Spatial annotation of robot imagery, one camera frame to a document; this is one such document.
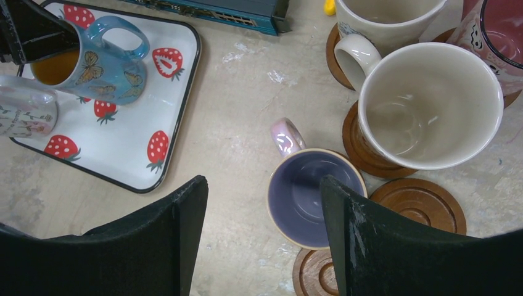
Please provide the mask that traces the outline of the blue butterfly mug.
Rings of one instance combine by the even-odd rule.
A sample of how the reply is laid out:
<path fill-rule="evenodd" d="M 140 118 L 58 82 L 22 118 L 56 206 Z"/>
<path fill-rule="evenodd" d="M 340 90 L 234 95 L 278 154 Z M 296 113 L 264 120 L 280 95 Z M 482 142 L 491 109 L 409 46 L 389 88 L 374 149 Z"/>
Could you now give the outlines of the blue butterfly mug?
<path fill-rule="evenodd" d="M 70 21 L 79 47 L 30 65 L 35 80 L 51 88 L 80 97 L 117 105 L 136 101 L 147 80 L 143 58 L 150 49 L 145 34 L 129 21 L 116 16 L 103 16 L 84 29 Z M 106 41 L 110 30 L 126 30 L 141 40 L 133 50 L 125 50 Z"/>

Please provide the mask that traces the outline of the pink mug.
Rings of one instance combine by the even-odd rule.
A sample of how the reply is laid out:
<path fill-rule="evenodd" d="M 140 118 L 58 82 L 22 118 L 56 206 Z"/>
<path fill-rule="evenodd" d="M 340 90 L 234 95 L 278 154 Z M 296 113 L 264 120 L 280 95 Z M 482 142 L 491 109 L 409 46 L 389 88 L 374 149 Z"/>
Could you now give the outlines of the pink mug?
<path fill-rule="evenodd" d="M 522 0 L 464 1 L 447 42 L 480 57 L 505 96 L 522 90 Z"/>

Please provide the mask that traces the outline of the purple interior mug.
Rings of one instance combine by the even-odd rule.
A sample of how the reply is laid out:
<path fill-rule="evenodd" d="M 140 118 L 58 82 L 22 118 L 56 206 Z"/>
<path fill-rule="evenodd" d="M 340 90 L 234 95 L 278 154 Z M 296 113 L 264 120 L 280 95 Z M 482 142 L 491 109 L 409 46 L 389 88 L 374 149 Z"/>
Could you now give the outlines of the purple interior mug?
<path fill-rule="evenodd" d="M 268 185 L 268 213 L 273 223 L 287 240 L 301 248 L 328 249 L 320 181 L 332 175 L 367 197 L 361 173 L 336 151 L 307 148 L 298 129 L 286 117 L 273 123 L 271 137 L 283 157 Z"/>

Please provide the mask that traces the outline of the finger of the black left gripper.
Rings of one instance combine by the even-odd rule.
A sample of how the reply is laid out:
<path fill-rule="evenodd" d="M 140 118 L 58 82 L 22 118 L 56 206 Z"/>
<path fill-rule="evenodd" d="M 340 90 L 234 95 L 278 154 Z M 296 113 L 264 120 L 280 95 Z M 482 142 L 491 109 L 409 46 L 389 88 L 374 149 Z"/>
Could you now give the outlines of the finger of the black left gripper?
<path fill-rule="evenodd" d="M 1 62 L 30 64 L 80 48 L 76 30 L 34 1 L 1 1 Z"/>

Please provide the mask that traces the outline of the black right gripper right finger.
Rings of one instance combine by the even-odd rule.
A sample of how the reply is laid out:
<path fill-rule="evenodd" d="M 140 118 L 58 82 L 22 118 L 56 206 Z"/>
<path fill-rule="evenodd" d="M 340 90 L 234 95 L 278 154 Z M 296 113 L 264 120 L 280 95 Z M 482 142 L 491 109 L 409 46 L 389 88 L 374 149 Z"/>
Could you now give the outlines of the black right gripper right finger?
<path fill-rule="evenodd" d="M 442 231 L 331 175 L 320 191 L 339 294 L 522 294 L 521 230 L 485 238 Z"/>

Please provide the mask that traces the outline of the cream floral mug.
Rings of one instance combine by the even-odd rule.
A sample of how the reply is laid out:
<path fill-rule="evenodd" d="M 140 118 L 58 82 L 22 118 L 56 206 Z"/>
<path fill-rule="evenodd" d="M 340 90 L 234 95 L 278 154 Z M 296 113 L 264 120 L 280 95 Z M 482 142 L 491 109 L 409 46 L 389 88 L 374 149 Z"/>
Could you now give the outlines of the cream floral mug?
<path fill-rule="evenodd" d="M 446 5 L 444 0 L 336 0 L 340 38 L 365 37 L 386 56 L 417 43 Z"/>

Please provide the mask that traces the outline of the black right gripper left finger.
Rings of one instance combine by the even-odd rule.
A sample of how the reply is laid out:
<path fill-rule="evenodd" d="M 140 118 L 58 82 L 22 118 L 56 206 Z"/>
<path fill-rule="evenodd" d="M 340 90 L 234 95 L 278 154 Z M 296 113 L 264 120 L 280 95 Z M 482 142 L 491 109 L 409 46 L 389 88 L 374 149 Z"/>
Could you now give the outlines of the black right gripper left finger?
<path fill-rule="evenodd" d="M 189 295 L 208 199 L 197 175 L 81 236 L 1 226 L 2 295 Z"/>

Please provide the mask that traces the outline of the wooden coaster front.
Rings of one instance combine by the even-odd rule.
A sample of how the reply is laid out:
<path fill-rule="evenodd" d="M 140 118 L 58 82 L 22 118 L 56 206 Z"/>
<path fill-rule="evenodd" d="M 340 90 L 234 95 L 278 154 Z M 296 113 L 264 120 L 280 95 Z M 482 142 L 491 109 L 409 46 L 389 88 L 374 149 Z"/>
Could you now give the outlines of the wooden coaster front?
<path fill-rule="evenodd" d="M 301 249 L 292 269 L 296 295 L 339 295 L 330 250 Z"/>

